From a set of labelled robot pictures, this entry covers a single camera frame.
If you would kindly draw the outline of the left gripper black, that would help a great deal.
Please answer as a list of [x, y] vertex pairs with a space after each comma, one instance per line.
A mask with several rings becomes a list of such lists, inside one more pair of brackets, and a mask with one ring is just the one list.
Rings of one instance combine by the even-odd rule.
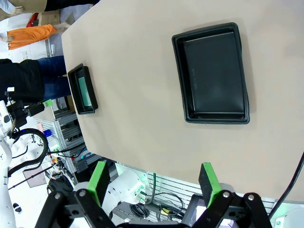
[[26, 108], [24, 108], [22, 101], [9, 101], [7, 104], [7, 110], [12, 117], [15, 126], [24, 126], [27, 123], [27, 116], [33, 117], [36, 114], [43, 112], [46, 107], [50, 107], [52, 105], [53, 102], [51, 99], [43, 100]]

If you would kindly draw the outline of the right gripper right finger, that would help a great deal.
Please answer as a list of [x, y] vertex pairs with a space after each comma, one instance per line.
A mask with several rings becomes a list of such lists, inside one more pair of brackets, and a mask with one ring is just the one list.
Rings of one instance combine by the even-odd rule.
[[254, 192], [240, 197], [223, 189], [211, 163], [202, 163], [199, 184], [207, 208], [194, 223], [195, 228], [218, 228], [224, 219], [234, 221], [239, 228], [272, 226], [261, 197]]

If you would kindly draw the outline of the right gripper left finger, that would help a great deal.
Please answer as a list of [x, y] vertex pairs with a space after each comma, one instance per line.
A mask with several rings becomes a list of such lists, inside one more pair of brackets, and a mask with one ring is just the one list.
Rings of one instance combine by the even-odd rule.
[[51, 192], [36, 222], [37, 228], [69, 228], [74, 219], [85, 218], [91, 228], [110, 228], [111, 219], [102, 209], [110, 181], [108, 166], [99, 161], [88, 185], [68, 195]]

